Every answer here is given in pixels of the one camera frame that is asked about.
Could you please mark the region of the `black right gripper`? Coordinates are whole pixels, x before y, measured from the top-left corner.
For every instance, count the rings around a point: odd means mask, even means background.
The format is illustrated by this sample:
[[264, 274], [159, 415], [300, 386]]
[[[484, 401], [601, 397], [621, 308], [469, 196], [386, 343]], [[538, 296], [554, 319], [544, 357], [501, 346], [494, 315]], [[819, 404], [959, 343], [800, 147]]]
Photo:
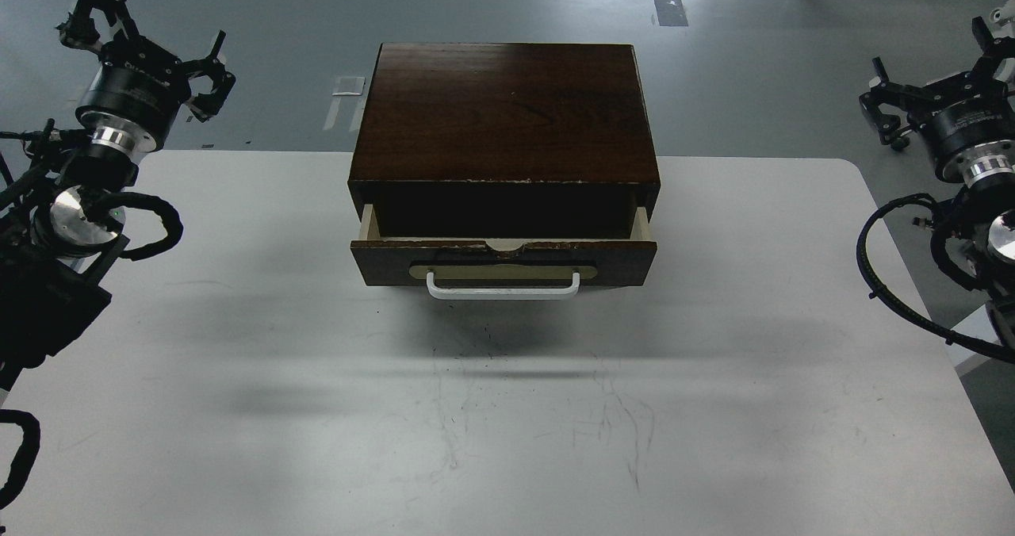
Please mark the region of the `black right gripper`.
[[980, 57], [971, 80], [1005, 84], [961, 84], [951, 95], [927, 86], [894, 83], [882, 59], [872, 59], [875, 77], [859, 97], [860, 109], [881, 144], [896, 144], [920, 129], [934, 174], [948, 183], [976, 183], [1013, 171], [1014, 13], [989, 13], [971, 21]]

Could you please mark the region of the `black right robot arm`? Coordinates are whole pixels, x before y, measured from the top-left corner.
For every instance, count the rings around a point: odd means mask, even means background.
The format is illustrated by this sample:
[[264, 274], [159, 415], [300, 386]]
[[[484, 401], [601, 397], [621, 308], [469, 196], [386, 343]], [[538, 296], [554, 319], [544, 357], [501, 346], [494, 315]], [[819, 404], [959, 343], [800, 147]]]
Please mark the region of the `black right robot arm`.
[[[856, 264], [870, 298], [886, 305], [913, 326], [986, 358], [1013, 362], [1014, 174], [1012, 90], [997, 73], [1013, 58], [1013, 38], [994, 35], [975, 17], [971, 31], [980, 57], [967, 71], [924, 86], [894, 83], [882, 60], [873, 59], [875, 80], [859, 102], [881, 144], [903, 149], [920, 137], [939, 181], [957, 183], [958, 193], [939, 202], [927, 193], [898, 197], [877, 208], [856, 241]], [[968, 291], [987, 294], [986, 313], [997, 342], [967, 336], [925, 318], [896, 297], [868, 257], [868, 234], [895, 209], [929, 210], [929, 254], [945, 276]]]

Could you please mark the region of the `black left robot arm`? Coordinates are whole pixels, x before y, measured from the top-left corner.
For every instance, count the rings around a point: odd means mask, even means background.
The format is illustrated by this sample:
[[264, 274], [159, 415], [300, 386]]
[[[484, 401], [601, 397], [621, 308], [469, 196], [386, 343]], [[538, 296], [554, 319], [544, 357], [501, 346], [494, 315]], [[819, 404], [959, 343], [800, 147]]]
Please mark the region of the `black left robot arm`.
[[62, 45], [97, 56], [75, 110], [79, 127], [4, 132], [29, 168], [2, 168], [2, 394], [25, 368], [76, 341], [111, 304], [101, 279], [119, 260], [166, 253], [182, 221], [162, 197], [134, 192], [140, 161], [166, 146], [180, 109], [205, 123], [236, 77], [217, 34], [203, 58], [182, 60], [142, 35], [128, 0], [77, 0], [57, 26]]

